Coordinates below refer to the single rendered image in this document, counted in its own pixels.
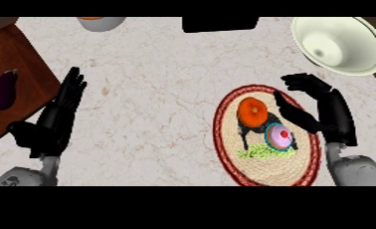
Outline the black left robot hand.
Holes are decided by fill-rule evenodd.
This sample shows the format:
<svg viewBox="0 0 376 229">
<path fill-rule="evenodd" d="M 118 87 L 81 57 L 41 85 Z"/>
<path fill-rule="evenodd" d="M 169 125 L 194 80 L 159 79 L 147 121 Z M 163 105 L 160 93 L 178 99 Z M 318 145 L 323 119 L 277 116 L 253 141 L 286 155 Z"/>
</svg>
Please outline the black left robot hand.
<svg viewBox="0 0 376 229">
<path fill-rule="evenodd" d="M 16 144 L 31 150 L 29 157 L 60 156 L 66 149 L 75 112 L 87 82 L 79 68 L 72 67 L 56 98 L 47 103 L 35 123 L 13 121 L 7 125 Z"/>
</svg>

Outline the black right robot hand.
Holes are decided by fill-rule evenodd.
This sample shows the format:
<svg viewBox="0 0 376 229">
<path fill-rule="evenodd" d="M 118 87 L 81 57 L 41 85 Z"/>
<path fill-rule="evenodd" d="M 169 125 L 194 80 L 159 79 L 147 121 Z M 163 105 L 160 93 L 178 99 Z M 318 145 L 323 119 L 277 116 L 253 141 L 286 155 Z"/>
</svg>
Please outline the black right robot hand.
<svg viewBox="0 0 376 229">
<path fill-rule="evenodd" d="M 311 74 L 293 74 L 281 77 L 290 91 L 305 92 L 317 101 L 318 118 L 295 107 L 274 92 L 280 115 L 309 133 L 321 132 L 327 143 L 339 142 L 357 146 L 355 124 L 349 107 L 340 92 Z"/>
</svg>

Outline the pink frosted cupcake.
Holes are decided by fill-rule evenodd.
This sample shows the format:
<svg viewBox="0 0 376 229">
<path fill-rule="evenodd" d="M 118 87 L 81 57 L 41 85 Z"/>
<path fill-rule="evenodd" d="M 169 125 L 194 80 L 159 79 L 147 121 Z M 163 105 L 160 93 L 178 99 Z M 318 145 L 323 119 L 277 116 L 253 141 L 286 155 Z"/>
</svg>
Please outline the pink frosted cupcake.
<svg viewBox="0 0 376 229">
<path fill-rule="evenodd" d="M 281 123 L 273 123 L 267 127 L 264 141 L 274 150 L 289 150 L 293 144 L 293 136 L 289 128 Z"/>
</svg>

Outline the round woven red-rimmed placemat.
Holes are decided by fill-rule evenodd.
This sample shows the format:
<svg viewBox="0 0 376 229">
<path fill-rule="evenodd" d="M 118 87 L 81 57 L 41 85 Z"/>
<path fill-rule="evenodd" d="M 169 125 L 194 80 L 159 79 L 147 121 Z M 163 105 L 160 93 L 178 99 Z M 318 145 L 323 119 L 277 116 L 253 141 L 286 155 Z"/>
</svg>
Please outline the round woven red-rimmed placemat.
<svg viewBox="0 0 376 229">
<path fill-rule="evenodd" d="M 320 167 L 320 141 L 280 115 L 276 88 L 249 85 L 222 98 L 212 119 L 221 165 L 243 186 L 308 186 Z"/>
</svg>

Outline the white bowl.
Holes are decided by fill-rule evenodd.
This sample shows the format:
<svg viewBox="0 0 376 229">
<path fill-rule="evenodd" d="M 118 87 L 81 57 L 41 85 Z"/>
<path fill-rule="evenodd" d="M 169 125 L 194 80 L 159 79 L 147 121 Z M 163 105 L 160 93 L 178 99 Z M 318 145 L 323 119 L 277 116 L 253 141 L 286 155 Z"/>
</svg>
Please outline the white bowl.
<svg viewBox="0 0 376 229">
<path fill-rule="evenodd" d="M 330 72 L 376 74 L 376 27 L 361 17 L 295 17 L 295 44 L 306 59 Z"/>
</svg>

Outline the dark purple eggplant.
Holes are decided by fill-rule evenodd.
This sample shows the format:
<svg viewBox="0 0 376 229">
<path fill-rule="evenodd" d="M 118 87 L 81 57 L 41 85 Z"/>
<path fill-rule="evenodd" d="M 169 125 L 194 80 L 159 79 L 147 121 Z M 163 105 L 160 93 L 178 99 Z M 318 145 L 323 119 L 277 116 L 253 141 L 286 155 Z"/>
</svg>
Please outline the dark purple eggplant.
<svg viewBox="0 0 376 229">
<path fill-rule="evenodd" d="M 16 100 L 17 70 L 13 69 L 0 76 L 0 111 L 6 111 Z"/>
</svg>

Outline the brown wooden cutting board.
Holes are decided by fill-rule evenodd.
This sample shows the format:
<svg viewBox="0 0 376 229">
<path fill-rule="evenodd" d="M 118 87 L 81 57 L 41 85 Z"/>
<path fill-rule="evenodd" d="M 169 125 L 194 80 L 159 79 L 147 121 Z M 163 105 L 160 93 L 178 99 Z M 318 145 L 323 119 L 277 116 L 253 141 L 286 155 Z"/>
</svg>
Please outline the brown wooden cutting board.
<svg viewBox="0 0 376 229">
<path fill-rule="evenodd" d="M 60 82 L 15 24 L 0 30 L 0 74 L 17 70 L 16 100 L 0 111 L 0 138 L 12 121 L 25 120 L 56 97 Z"/>
</svg>

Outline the orange round fruit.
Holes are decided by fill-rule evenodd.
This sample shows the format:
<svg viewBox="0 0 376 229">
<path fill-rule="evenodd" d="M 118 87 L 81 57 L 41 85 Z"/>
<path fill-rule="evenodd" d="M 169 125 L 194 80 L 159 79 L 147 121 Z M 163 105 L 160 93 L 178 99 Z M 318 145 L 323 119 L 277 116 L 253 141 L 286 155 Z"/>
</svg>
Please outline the orange round fruit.
<svg viewBox="0 0 376 229">
<path fill-rule="evenodd" d="M 252 97 L 245 98 L 237 105 L 237 118 L 249 127 L 258 127 L 267 121 L 267 106 Z"/>
</svg>

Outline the grey cup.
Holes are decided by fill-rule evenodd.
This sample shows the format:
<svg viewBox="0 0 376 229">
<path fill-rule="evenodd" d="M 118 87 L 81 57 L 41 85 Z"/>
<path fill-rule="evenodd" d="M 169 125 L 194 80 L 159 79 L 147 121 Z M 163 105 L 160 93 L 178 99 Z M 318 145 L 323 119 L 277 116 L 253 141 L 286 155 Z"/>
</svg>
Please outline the grey cup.
<svg viewBox="0 0 376 229">
<path fill-rule="evenodd" d="M 125 21 L 125 17 L 79 18 L 82 27 L 91 32 L 113 30 Z"/>
</svg>

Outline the black appliance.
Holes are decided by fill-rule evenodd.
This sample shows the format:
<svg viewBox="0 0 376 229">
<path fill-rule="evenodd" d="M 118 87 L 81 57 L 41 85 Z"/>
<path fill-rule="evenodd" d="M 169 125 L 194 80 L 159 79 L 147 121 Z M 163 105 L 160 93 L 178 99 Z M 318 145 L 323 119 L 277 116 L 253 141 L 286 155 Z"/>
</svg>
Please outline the black appliance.
<svg viewBox="0 0 376 229">
<path fill-rule="evenodd" d="M 183 30 L 186 33 L 250 30 L 256 22 L 256 17 L 183 17 Z"/>
</svg>

